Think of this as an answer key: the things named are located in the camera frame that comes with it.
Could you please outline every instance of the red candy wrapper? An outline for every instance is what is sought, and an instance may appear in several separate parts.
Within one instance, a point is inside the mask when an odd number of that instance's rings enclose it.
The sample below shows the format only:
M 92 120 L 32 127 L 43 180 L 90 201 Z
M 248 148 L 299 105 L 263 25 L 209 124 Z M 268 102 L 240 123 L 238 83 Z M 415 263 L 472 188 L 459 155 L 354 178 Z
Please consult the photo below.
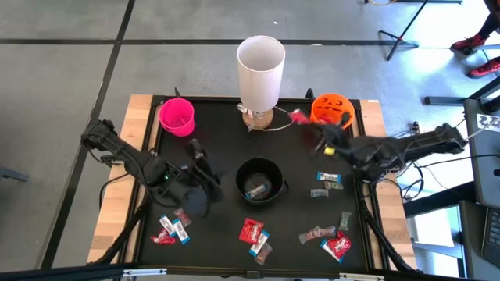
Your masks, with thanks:
M 323 240 L 320 247 L 322 247 L 328 254 L 334 257 L 338 262 L 342 263 L 344 254 L 351 248 L 351 241 L 343 232 L 338 232 L 337 239 Z
M 177 216 L 177 218 L 180 219 L 180 222 L 182 223 L 183 227 L 189 226 L 191 224 L 191 220 L 189 219 L 188 215 L 184 213 L 183 209 L 177 209 L 173 211 L 173 213 Z
M 170 237 L 168 231 L 166 229 L 162 229 L 159 232 L 158 236 L 151 235 L 151 241 L 160 245 L 172 245 L 175 244 L 175 238 Z
M 240 240 L 250 244 L 257 244 L 263 228 L 264 224 L 262 222 L 246 218 L 240 232 Z

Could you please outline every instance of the lamp base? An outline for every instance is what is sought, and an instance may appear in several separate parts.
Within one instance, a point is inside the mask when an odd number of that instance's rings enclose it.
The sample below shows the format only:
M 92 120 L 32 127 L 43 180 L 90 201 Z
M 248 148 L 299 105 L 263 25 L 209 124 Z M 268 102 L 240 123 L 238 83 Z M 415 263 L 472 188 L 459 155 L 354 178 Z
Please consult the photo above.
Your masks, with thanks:
M 267 128 L 271 122 L 273 121 L 273 110 L 270 109 L 266 112 L 264 112 L 264 115 L 262 118 L 256 118 L 254 117 L 253 119 L 248 117 L 245 113 L 242 113 L 243 116 L 243 122 L 245 123 L 246 126 L 250 126 L 252 124 L 252 120 L 255 120 L 253 124 L 253 130 L 262 130 Z

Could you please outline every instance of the tripod stand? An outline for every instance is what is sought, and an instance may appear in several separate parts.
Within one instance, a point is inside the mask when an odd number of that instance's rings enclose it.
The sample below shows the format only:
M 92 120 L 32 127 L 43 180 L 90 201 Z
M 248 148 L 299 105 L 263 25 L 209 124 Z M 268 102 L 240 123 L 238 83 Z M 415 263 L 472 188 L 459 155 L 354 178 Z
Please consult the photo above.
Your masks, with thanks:
M 401 34 L 401 36 L 396 36 L 394 34 L 390 34 L 388 33 L 387 31 L 384 31 L 384 30 L 379 30 L 378 32 L 382 33 L 382 34 L 385 34 L 387 36 L 390 36 L 394 39 L 396 39 L 396 42 L 394 44 L 394 46 L 392 46 L 392 49 L 391 49 L 391 52 L 389 53 L 389 55 L 387 56 L 386 60 L 390 61 L 392 59 L 392 56 L 394 55 L 394 52 L 396 52 L 396 49 L 398 49 L 398 46 L 401 44 L 401 42 L 405 42 L 407 44 L 410 44 L 412 45 L 413 47 L 415 48 L 418 48 L 419 45 L 417 43 L 413 43 L 411 41 L 408 41 L 408 40 L 405 40 L 403 39 L 403 37 L 405 36 L 406 32 L 408 31 L 408 29 L 412 26 L 413 22 L 415 21 L 415 19 L 419 16 L 420 12 L 422 12 L 422 9 L 423 7 L 425 7 L 425 5 L 429 2 L 429 0 L 425 0 L 423 2 L 423 4 L 420 6 L 419 10 L 416 12 L 415 16 L 412 18 L 412 20 L 408 23 L 408 26 L 406 26 L 405 30 L 403 31 L 403 33 Z

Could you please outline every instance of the candy wrapper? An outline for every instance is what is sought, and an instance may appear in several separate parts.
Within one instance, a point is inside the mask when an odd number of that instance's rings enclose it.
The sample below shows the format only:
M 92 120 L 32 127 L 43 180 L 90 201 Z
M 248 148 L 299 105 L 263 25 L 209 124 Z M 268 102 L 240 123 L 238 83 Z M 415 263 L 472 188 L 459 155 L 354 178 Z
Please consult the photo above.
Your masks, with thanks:
M 177 216 L 177 218 L 180 219 L 183 227 L 189 226 L 191 224 L 191 220 L 189 219 L 188 215 L 186 215 L 183 209 L 177 209 L 173 211 L 173 213 Z
M 243 228 L 240 232 L 240 240 L 250 243 L 257 244 L 259 242 L 260 233 L 263 231 L 264 224 L 262 222 L 257 222 L 253 219 L 246 218 L 243 222 Z
M 267 185 L 264 183 L 260 185 L 259 187 L 255 188 L 254 190 L 251 190 L 247 193 L 245 193 L 245 196 L 247 199 L 253 199 L 260 194 L 263 194 L 264 192 L 268 191 Z
M 351 241 L 343 232 L 339 231 L 337 239 L 325 239 L 321 242 L 320 247 L 334 257 L 339 263 L 342 263 L 345 253 L 351 248 Z
M 305 242 L 307 242 L 309 240 L 312 240 L 316 237 L 319 237 L 320 230 L 321 230 L 321 228 L 319 226 L 316 226 L 307 233 L 299 234 L 298 240 L 300 241 L 301 244 L 304 244 Z
M 176 219 L 172 222 L 173 228 L 175 229 L 175 232 L 179 235 L 180 242 L 182 244 L 186 244 L 189 242 L 191 239 L 188 236 L 188 233 L 186 233 L 186 230 L 184 230 L 184 227 L 182 226 L 182 222 L 180 222 L 180 219 Z
M 335 226 L 330 226 L 327 228 L 320 228 L 319 226 L 314 228 L 315 231 L 318 232 L 318 237 L 325 237 L 325 236 L 336 236 L 337 235 L 337 229 Z
M 175 244 L 175 238 L 170 237 L 169 232 L 166 229 L 162 229 L 158 236 L 151 235 L 151 241 L 160 245 L 172 245 Z
M 325 181 L 325 188 L 328 190 L 343 190 L 344 186 L 342 185 L 342 183 Z
M 269 234 L 266 232 L 266 231 L 262 231 L 260 233 L 260 237 L 259 237 L 259 242 L 257 244 L 254 244 L 250 250 L 248 250 L 248 252 L 256 257 L 257 254 L 260 252 L 260 250 L 263 248 L 264 246 L 264 243 L 267 241 L 267 238 L 269 238 Z
M 324 190 L 324 189 L 314 189 L 314 190 L 311 190 L 311 197 L 312 198 L 315 198 L 315 197 L 328 197 L 328 190 Z
M 348 224 L 349 224 L 349 217 L 350 216 L 351 216 L 350 212 L 342 211 L 341 224 L 338 227 L 338 230 L 349 230 Z
M 318 180 L 336 181 L 338 183 L 341 182 L 341 175 L 335 175 L 335 174 L 318 172 L 316 178 Z
M 255 261 L 257 261 L 257 263 L 260 265 L 264 265 L 264 262 L 266 261 L 267 256 L 269 255 L 269 253 L 272 250 L 273 250 L 273 248 L 268 243 L 264 243 L 259 254 L 257 254 L 257 256 L 255 257 Z
M 177 233 L 175 233 L 175 229 L 173 228 L 173 224 L 170 222 L 169 218 L 166 215 L 162 215 L 159 219 L 159 223 L 162 224 L 163 228 L 169 233 L 170 237 L 175 237 Z

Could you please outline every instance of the pink cup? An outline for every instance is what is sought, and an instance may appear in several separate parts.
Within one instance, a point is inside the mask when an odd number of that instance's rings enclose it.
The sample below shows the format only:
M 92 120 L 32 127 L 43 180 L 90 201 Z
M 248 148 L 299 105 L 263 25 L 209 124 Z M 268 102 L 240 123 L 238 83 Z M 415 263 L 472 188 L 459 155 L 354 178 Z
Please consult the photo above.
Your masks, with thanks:
M 186 137 L 195 130 L 195 108 L 183 98 L 172 98 L 159 110 L 163 129 L 178 137 Z

